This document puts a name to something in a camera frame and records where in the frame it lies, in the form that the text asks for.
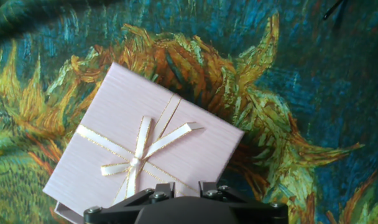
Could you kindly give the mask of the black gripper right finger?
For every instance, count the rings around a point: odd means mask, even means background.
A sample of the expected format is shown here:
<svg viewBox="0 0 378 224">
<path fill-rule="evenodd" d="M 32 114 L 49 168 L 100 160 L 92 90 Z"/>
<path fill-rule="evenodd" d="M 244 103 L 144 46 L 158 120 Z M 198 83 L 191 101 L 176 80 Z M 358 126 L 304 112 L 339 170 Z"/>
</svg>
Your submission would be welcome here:
<svg viewBox="0 0 378 224">
<path fill-rule="evenodd" d="M 199 181 L 198 186 L 201 198 L 227 205 L 238 223 L 288 224 L 288 205 L 285 203 L 262 203 L 230 186 L 217 186 L 216 182 Z"/>
</svg>

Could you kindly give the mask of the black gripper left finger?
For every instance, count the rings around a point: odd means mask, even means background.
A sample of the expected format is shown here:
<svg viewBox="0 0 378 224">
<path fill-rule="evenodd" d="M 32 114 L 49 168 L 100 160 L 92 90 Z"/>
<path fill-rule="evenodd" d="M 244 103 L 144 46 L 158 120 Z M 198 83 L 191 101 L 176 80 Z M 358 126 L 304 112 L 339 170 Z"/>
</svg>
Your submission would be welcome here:
<svg viewBox="0 0 378 224">
<path fill-rule="evenodd" d="M 84 223 L 134 224 L 146 206 L 175 197 L 175 182 L 157 184 L 155 188 L 142 190 L 112 207 L 91 207 L 84 211 Z"/>
</svg>

